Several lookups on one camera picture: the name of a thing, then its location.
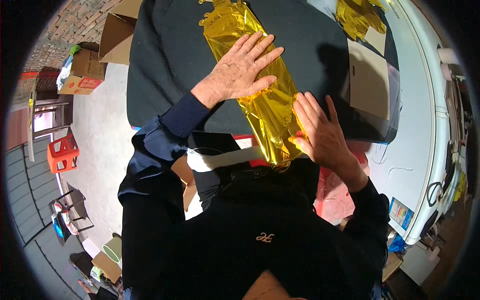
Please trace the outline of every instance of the sticker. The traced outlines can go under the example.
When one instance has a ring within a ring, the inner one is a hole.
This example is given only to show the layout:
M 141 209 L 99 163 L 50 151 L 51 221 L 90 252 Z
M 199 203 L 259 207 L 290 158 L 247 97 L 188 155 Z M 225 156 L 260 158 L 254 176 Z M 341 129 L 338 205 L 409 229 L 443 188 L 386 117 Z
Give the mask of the sticker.
M 388 216 L 397 222 L 403 229 L 407 230 L 413 217 L 413 211 L 399 200 L 392 197 Z
M 91 88 L 94 89 L 97 86 L 99 86 L 102 83 L 101 80 L 98 79 L 93 79 L 89 77 L 84 77 L 82 80 L 78 83 L 79 88 Z

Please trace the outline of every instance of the navy blue sleeve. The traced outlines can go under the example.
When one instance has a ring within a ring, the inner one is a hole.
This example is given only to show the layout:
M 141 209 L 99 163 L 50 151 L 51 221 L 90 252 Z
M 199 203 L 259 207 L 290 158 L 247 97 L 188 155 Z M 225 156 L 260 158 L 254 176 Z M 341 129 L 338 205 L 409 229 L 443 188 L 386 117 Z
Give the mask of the navy blue sleeve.
M 384 194 L 379 194 L 370 178 L 359 192 L 350 193 L 355 210 L 343 232 L 355 240 L 370 258 L 379 278 L 387 257 L 387 231 L 389 203 Z
M 183 187 L 170 169 L 185 154 L 187 138 L 208 116 L 188 94 L 163 116 L 154 117 L 133 137 L 134 153 L 120 184 L 123 205 L 122 262 L 124 286 L 148 284 L 141 268 L 150 265 L 169 225 L 185 221 Z

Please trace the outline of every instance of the wooden stool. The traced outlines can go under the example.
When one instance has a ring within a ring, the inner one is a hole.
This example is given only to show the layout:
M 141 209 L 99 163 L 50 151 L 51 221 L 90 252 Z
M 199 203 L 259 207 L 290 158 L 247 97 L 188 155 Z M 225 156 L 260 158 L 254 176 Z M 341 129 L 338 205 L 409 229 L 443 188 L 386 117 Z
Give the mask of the wooden stool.
M 55 144 L 60 143 L 60 150 L 55 151 Z M 67 135 L 48 144 L 47 159 L 52 173 L 60 173 L 77 168 L 77 157 L 80 150 L 77 147 L 73 134 Z M 63 168 L 58 168 L 58 163 L 63 164 Z

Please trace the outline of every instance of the gold balloon pile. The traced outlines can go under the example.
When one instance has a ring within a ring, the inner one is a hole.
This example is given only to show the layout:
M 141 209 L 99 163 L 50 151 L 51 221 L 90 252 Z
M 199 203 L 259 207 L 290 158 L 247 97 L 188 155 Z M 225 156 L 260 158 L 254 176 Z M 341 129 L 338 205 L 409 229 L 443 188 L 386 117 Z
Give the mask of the gold balloon pile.
M 204 27 L 204 36 L 212 49 L 216 61 L 233 46 L 244 34 L 254 34 L 265 29 L 253 15 L 245 2 L 230 0 L 213 0 L 213 12 L 206 13 L 206 19 L 199 22 Z M 270 45 L 266 53 L 275 49 Z M 252 96 L 238 98 L 237 101 L 247 117 L 253 134 L 257 138 L 266 161 L 279 168 L 286 168 L 289 162 L 301 155 L 301 151 L 288 141 L 301 131 L 293 113 L 293 102 L 297 88 L 281 58 L 277 58 L 263 69 L 258 78 L 275 75 L 277 81 L 269 88 Z
M 337 0 L 335 19 L 354 41 L 357 37 L 365 41 L 369 26 L 385 34 L 385 24 L 380 20 L 374 5 L 385 10 L 379 0 Z

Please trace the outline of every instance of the embroidered logo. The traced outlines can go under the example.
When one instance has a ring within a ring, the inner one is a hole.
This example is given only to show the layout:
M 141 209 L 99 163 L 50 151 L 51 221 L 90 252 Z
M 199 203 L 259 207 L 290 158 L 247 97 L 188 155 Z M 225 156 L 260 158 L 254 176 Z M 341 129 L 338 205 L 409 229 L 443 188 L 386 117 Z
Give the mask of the embroidered logo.
M 267 236 L 267 234 L 265 232 L 262 232 L 261 233 L 261 236 L 257 237 L 257 240 L 259 241 L 263 241 L 265 243 L 270 243 L 272 241 L 272 236 L 274 236 L 275 234 L 270 234 L 269 236 Z

